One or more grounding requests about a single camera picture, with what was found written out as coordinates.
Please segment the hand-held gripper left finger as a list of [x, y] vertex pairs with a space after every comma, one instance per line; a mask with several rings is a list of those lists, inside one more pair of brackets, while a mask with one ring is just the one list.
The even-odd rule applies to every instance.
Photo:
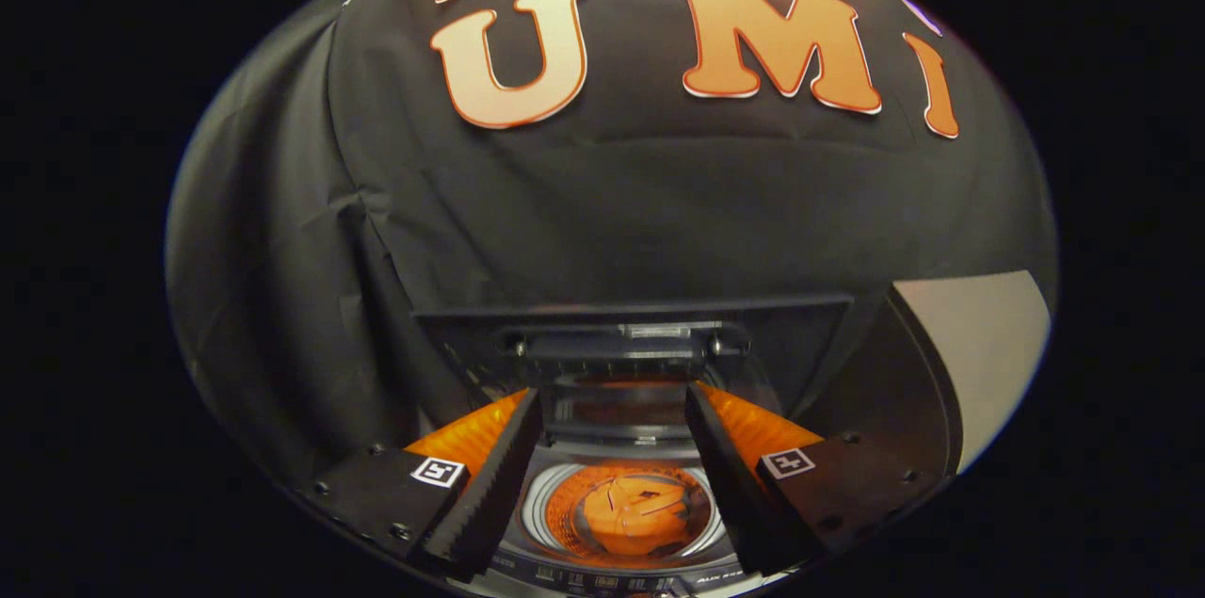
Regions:
[[439, 423], [425, 398], [388, 389], [380, 414], [321, 420], [292, 442], [292, 494], [340, 541], [421, 582], [483, 575], [521, 503], [545, 434], [541, 388]]

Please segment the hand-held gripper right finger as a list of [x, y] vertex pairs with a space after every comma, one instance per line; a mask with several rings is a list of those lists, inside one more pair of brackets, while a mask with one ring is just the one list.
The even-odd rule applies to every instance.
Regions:
[[844, 555], [925, 500], [940, 473], [872, 432], [823, 438], [703, 382], [684, 421], [742, 571], [799, 571]]

